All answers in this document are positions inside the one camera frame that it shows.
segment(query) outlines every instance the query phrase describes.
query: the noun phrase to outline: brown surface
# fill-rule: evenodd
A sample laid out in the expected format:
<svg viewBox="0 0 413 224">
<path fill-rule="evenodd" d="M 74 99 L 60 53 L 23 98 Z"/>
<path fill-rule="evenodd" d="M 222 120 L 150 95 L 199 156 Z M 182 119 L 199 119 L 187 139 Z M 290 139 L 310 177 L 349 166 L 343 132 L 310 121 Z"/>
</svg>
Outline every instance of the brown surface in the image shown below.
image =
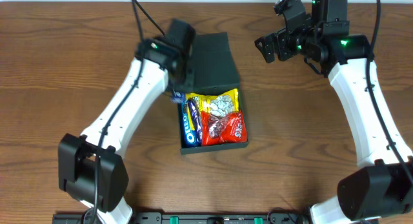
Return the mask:
<svg viewBox="0 0 413 224">
<path fill-rule="evenodd" d="M 228 32 L 248 110 L 245 149 L 181 156 L 176 106 L 161 96 L 133 136 L 127 201 L 166 212 L 302 209 L 354 172 L 341 103 L 302 56 L 266 64 L 254 47 L 281 28 L 272 4 L 144 4 L 166 29 Z M 370 38 L 374 5 L 350 5 L 352 33 Z M 383 5 L 376 55 L 399 131 L 413 146 L 413 6 Z M 157 34 L 143 21 L 145 36 Z M 138 40 L 129 3 L 0 3 L 0 223 L 49 223 L 83 211 L 57 186 L 57 144 L 80 134 L 123 81 Z M 413 214 L 383 223 L 411 223 Z"/>
</svg>

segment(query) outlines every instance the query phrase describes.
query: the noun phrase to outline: wooden table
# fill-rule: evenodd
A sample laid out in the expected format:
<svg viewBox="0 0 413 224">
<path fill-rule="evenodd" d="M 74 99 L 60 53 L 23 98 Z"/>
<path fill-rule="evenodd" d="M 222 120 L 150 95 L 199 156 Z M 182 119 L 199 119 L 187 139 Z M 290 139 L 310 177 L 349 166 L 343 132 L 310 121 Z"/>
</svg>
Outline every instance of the wooden table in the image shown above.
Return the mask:
<svg viewBox="0 0 413 224">
<path fill-rule="evenodd" d="M 301 210 L 357 170 L 354 142 L 328 80 L 297 56 L 266 64 L 254 40 L 280 29 L 272 4 L 145 3 L 198 33 L 228 32 L 248 110 L 244 149 L 181 156 L 176 106 L 161 96 L 126 155 L 126 200 L 165 212 Z M 375 5 L 349 5 L 351 32 Z M 157 30 L 143 18 L 145 37 Z M 50 223 L 85 207 L 57 186 L 57 144 L 78 135 L 122 83 L 138 33 L 130 3 L 0 3 L 0 223 Z M 413 6 L 383 5 L 376 61 L 383 93 L 413 146 Z M 411 223 L 413 214 L 383 223 Z"/>
</svg>

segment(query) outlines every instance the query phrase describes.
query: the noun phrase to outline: red candy package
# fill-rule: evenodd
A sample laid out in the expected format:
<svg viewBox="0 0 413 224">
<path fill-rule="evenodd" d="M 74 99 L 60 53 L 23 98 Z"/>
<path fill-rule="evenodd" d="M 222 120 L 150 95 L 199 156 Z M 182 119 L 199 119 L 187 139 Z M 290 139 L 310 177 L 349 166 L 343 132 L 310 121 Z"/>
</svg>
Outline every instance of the red candy package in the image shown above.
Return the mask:
<svg viewBox="0 0 413 224">
<path fill-rule="evenodd" d="M 239 143 L 247 141 L 244 117 L 241 111 L 218 118 L 202 111 L 202 145 Z"/>
</svg>

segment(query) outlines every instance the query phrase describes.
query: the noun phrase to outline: yellow candy package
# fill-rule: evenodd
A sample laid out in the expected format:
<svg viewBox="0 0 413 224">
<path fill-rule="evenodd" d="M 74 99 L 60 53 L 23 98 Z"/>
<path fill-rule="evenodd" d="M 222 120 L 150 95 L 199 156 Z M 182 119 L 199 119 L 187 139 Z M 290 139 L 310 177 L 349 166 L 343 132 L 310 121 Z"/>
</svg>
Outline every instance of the yellow candy package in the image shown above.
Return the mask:
<svg viewBox="0 0 413 224">
<path fill-rule="evenodd" d="M 216 117 L 225 117 L 226 115 L 239 111 L 238 89 L 232 89 L 219 96 L 205 96 L 196 93 L 186 94 L 185 99 L 192 98 L 198 106 L 199 113 L 202 111 L 212 114 Z M 190 129 L 194 130 L 192 120 L 189 121 Z"/>
</svg>

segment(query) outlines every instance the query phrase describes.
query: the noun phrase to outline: open box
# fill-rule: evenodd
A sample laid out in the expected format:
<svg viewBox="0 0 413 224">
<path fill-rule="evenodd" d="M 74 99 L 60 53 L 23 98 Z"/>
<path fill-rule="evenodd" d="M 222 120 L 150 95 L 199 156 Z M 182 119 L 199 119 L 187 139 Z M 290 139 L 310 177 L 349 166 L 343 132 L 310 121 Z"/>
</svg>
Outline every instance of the open box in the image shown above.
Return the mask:
<svg viewBox="0 0 413 224">
<path fill-rule="evenodd" d="M 175 87 L 175 90 L 184 93 L 195 92 L 202 95 L 217 96 L 234 88 L 238 89 L 239 109 L 243 112 L 245 128 L 248 134 L 247 112 L 243 103 L 244 99 L 239 75 L 230 52 L 227 33 L 197 35 L 193 44 L 193 54 L 188 62 L 185 82 L 180 87 Z M 178 104 L 178 116 L 181 154 L 228 150 L 248 145 L 247 140 L 242 143 L 186 147 L 181 104 Z"/>
</svg>

